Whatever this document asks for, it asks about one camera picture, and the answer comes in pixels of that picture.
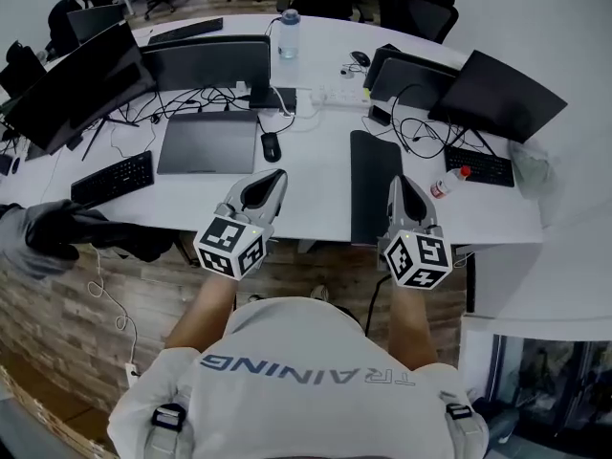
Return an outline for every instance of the white shirt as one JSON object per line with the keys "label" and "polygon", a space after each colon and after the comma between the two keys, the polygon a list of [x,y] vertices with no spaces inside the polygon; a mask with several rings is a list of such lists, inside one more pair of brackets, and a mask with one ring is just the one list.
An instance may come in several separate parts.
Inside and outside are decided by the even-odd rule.
{"label": "white shirt", "polygon": [[174,401],[197,459],[452,458],[441,391],[470,404],[453,367],[409,371],[334,306],[275,298],[236,311],[203,354],[163,350],[108,432],[121,458],[141,457],[155,408]]}

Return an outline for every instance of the black buckle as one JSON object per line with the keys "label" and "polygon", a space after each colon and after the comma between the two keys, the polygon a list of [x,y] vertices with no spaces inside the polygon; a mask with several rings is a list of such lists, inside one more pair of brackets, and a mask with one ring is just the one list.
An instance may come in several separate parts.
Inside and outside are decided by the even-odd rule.
{"label": "black buckle", "polygon": [[471,416],[471,408],[465,404],[447,404],[447,413],[453,420],[461,420]]}
{"label": "black buckle", "polygon": [[162,404],[158,406],[151,417],[151,425],[167,428],[180,433],[187,413],[185,409],[176,403]]}

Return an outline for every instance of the clear plastic bottle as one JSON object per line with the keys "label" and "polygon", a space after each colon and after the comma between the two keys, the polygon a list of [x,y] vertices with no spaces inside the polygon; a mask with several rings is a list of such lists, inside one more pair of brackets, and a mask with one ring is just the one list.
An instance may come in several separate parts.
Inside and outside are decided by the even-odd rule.
{"label": "clear plastic bottle", "polygon": [[436,199],[442,199],[449,195],[471,174],[469,166],[449,170],[440,180],[431,185],[431,195]]}
{"label": "clear plastic bottle", "polygon": [[292,59],[297,56],[300,20],[301,17],[295,9],[288,9],[280,16],[280,36],[278,38],[278,53],[280,57]]}

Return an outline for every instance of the person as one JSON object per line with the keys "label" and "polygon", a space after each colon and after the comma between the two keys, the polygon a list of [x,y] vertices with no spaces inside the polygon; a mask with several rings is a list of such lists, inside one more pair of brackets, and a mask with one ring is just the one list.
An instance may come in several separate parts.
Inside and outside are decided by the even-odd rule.
{"label": "person", "polygon": [[108,427],[121,458],[484,456],[477,414],[459,441],[472,440],[471,454],[451,433],[447,405],[470,413],[470,402],[458,371],[437,360],[421,292],[394,284],[387,353],[324,300],[268,298],[232,312],[236,289],[210,275],[121,397]]}

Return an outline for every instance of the black and white marker cube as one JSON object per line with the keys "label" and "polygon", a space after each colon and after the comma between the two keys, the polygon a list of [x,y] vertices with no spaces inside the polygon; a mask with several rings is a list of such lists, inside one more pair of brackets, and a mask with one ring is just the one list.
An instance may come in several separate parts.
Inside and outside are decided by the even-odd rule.
{"label": "black and white marker cube", "polygon": [[384,257],[398,286],[433,289],[452,272],[450,245],[430,234],[400,230]]}
{"label": "black and white marker cube", "polygon": [[208,227],[198,231],[193,246],[202,267],[240,280],[266,256],[263,232],[258,226],[215,214]]}

